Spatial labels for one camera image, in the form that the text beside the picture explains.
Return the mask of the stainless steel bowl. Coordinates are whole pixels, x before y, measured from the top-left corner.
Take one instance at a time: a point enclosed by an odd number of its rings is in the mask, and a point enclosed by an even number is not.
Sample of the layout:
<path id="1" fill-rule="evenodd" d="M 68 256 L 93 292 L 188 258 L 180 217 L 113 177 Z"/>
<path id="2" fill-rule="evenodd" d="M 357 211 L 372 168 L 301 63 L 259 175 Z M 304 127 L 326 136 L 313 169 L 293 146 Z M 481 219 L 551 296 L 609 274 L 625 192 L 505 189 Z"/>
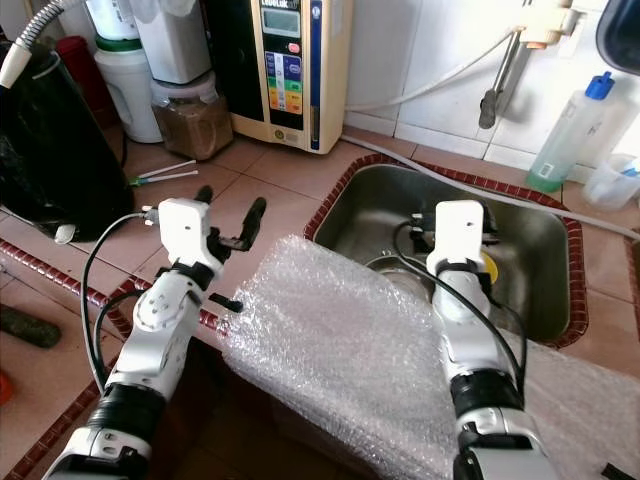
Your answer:
<path id="1" fill-rule="evenodd" d="M 433 296 L 435 284 L 408 268 L 394 253 L 385 252 L 383 256 L 367 261 L 365 266 L 383 275 L 399 291 L 417 300 L 429 302 Z"/>

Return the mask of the yellow plastic cup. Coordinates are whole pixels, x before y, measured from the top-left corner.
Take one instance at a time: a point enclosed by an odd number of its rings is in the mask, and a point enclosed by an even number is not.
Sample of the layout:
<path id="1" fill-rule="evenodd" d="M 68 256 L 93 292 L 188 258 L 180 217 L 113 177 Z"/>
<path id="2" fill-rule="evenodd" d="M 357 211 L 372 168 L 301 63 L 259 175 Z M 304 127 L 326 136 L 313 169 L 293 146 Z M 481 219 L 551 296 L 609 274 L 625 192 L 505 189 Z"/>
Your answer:
<path id="1" fill-rule="evenodd" d="M 485 268 L 486 274 L 489 275 L 490 283 L 492 283 L 493 285 L 497 284 L 499 280 L 499 275 L 500 275 L 500 270 L 498 268 L 497 261 L 495 261 L 493 259 L 493 256 L 490 256 L 488 252 L 481 251 L 480 255 L 481 255 L 481 259 L 483 259 L 483 262 L 484 262 L 484 268 Z"/>

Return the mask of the white green-tipped stick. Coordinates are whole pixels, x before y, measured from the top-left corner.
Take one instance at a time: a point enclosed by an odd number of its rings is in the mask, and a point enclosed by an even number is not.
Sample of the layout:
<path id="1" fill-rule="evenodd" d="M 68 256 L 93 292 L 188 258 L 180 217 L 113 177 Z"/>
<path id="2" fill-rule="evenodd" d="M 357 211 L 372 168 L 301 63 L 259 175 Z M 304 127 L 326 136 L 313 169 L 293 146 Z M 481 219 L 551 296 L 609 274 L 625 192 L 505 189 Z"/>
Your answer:
<path id="1" fill-rule="evenodd" d="M 136 177 L 131 182 L 131 187 L 146 186 L 146 184 L 160 182 L 160 180 L 172 180 L 183 177 L 195 177 L 198 174 L 198 169 L 189 170 L 189 172 L 170 173 L 164 175 L 142 175 L 142 177 Z"/>
<path id="2" fill-rule="evenodd" d="M 187 161 L 184 161 L 184 163 L 177 163 L 177 164 L 172 164 L 172 165 L 168 165 L 168 166 L 161 166 L 161 168 L 155 169 L 155 170 L 151 170 L 151 172 L 138 174 L 136 178 L 137 179 L 142 179 L 142 178 L 157 177 L 157 175 L 160 175 L 160 174 L 163 174 L 163 173 L 166 173 L 166 172 L 172 172 L 172 170 L 175 170 L 177 168 L 182 168 L 182 166 L 193 166 L 195 164 L 196 164 L 195 160 L 187 160 Z"/>

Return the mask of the steel sink basin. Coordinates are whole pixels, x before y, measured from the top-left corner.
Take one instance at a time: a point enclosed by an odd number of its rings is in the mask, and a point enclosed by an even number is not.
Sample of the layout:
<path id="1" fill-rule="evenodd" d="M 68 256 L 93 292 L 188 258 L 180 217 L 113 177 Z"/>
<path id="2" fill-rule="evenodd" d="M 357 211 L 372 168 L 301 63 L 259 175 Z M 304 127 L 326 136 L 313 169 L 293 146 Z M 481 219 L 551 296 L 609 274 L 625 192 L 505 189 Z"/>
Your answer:
<path id="1" fill-rule="evenodd" d="M 471 198 L 470 192 L 390 161 L 348 170 L 307 225 L 305 236 L 347 259 L 369 264 L 392 253 L 394 228 L 436 204 Z M 589 328 L 582 227 L 529 207 L 486 198 L 497 243 L 494 296 L 525 320 L 530 337 L 563 348 Z"/>

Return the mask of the jar with brown contents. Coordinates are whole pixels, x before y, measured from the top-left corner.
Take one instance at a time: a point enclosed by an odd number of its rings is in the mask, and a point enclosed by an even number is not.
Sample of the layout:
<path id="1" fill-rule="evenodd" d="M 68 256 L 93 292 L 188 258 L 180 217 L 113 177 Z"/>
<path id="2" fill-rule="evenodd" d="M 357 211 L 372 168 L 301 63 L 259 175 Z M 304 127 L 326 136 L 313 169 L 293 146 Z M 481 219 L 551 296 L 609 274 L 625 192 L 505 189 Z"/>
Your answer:
<path id="1" fill-rule="evenodd" d="M 212 70 L 186 84 L 154 79 L 152 110 L 166 150 L 205 163 L 233 141 L 227 99 Z"/>

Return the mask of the cream water ionizer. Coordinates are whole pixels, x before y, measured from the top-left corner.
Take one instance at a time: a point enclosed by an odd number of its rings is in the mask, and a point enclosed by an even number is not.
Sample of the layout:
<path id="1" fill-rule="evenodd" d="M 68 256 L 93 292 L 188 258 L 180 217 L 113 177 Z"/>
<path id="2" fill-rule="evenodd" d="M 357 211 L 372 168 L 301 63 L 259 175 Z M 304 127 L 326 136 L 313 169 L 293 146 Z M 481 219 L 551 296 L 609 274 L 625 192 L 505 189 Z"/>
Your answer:
<path id="1" fill-rule="evenodd" d="M 204 0 L 234 131 L 329 154 L 346 116 L 353 0 Z"/>

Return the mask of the black electric kettle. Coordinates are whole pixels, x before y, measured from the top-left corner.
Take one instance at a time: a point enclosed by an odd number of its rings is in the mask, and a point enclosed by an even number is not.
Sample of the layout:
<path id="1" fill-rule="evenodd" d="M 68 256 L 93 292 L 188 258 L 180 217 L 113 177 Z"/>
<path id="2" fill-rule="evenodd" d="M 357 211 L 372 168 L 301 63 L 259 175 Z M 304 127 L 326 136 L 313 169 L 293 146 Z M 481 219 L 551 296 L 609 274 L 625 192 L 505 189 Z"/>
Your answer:
<path id="1" fill-rule="evenodd" d="M 33 47 L 13 87 L 1 95 L 0 204 L 54 237 L 96 241 L 134 211 L 118 157 L 58 52 Z"/>

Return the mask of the grey-white filter jug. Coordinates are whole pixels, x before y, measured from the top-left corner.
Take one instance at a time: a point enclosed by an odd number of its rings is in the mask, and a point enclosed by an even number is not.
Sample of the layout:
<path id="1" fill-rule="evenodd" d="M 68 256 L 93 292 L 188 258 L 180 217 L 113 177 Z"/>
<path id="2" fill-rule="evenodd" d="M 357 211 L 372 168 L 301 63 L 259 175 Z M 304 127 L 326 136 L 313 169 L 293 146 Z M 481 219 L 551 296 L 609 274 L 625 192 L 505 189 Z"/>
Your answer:
<path id="1" fill-rule="evenodd" d="M 188 84 L 212 69 L 198 0 L 129 0 L 156 81 Z"/>

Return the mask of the clear bubble wrap sheet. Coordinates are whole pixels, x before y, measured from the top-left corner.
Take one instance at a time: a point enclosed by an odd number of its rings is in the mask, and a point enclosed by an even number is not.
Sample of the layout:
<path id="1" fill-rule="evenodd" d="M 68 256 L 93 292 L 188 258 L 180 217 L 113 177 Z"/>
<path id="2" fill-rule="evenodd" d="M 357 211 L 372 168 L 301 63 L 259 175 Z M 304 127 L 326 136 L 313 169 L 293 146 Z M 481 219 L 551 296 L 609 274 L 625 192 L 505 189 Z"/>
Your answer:
<path id="1" fill-rule="evenodd" d="M 433 308 L 300 236 L 278 239 L 237 293 L 225 361 L 381 477 L 451 480 L 457 451 Z M 538 343 L 526 410 L 562 480 L 640 480 L 640 380 Z"/>

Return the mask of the dark red thermos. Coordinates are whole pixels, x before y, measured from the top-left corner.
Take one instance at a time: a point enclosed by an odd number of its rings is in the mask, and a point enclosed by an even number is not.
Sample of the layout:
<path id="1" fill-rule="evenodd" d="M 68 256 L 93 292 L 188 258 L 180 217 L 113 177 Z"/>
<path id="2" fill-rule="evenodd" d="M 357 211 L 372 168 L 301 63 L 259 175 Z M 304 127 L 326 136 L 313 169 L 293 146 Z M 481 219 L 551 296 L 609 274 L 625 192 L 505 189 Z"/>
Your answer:
<path id="1" fill-rule="evenodd" d="M 60 38 L 56 41 L 55 49 L 70 77 L 78 84 L 83 100 L 97 124 L 102 128 L 122 124 L 86 38 L 77 35 Z"/>

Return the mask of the metal faucet pipe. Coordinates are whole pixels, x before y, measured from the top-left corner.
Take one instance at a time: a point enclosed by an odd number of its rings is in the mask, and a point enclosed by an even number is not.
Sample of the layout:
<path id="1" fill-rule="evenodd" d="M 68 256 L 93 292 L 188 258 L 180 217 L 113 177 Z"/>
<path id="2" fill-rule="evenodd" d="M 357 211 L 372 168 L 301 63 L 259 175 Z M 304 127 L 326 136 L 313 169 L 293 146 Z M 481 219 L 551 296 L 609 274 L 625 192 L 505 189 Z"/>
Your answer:
<path id="1" fill-rule="evenodd" d="M 521 32 L 520 28 L 513 31 L 493 86 L 484 93 L 480 102 L 477 125 L 485 131 L 494 128 L 498 119 L 506 113 L 509 102 L 515 96 L 522 73 L 529 64 L 531 52 L 527 49 L 526 42 L 522 41 Z"/>

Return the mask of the clear blue-capped soap bottle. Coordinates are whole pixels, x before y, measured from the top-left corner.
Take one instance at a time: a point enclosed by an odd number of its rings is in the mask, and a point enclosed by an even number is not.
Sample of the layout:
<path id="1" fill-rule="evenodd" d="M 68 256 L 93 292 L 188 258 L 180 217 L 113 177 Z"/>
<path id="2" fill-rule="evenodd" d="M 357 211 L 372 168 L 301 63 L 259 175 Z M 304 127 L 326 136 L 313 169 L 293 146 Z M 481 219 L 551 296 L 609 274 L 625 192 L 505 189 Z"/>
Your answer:
<path id="1" fill-rule="evenodd" d="M 613 109 L 609 101 L 613 88 L 612 72 L 604 70 L 590 79 L 584 91 L 572 93 L 527 172 L 527 186 L 543 193 L 556 192 L 567 182 L 573 166 L 596 156 L 595 143 L 607 131 L 605 124 Z"/>

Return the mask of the clear plastic cup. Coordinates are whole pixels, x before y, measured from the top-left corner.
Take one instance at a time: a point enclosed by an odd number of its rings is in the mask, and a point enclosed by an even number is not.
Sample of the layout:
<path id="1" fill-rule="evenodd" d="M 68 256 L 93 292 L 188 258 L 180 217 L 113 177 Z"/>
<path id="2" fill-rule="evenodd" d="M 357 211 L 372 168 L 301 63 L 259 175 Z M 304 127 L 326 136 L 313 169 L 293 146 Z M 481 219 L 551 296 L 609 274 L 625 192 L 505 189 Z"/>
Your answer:
<path id="1" fill-rule="evenodd" d="M 595 209 L 614 211 L 640 193 L 640 156 L 609 154 L 600 160 L 582 188 L 582 197 Z"/>

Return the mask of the dark green cucumber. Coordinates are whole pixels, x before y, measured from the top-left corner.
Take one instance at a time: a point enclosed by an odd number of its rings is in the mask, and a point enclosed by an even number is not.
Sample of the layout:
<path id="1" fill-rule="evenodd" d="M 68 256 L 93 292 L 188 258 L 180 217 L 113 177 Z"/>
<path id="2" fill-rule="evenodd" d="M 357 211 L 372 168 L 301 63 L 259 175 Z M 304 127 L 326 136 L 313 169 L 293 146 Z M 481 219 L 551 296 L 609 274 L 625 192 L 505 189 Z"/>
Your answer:
<path id="1" fill-rule="evenodd" d="M 4 303 L 0 306 L 0 329 L 31 346 L 42 349 L 51 349 L 61 339 L 61 330 L 58 325 Z"/>

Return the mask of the cream faucet diverter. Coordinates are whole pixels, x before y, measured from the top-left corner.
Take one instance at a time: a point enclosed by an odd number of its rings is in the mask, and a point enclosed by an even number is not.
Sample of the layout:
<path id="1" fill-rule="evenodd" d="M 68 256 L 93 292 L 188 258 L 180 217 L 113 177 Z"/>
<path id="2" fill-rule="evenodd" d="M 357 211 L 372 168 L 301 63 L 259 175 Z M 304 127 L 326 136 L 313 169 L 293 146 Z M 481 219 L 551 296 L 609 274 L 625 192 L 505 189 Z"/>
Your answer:
<path id="1" fill-rule="evenodd" d="M 515 22 L 518 41 L 526 49 L 547 49 L 572 35 L 580 15 L 573 0 L 524 0 Z"/>

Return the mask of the dark tray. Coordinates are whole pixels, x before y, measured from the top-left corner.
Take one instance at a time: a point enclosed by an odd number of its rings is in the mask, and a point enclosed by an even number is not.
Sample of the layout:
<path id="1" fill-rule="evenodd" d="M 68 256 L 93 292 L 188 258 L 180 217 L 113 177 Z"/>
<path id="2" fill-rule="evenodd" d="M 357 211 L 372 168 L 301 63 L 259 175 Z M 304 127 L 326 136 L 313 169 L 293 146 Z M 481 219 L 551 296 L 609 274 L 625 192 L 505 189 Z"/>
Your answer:
<path id="1" fill-rule="evenodd" d="M 608 0 L 595 42 L 609 67 L 640 76 L 640 0 Z"/>

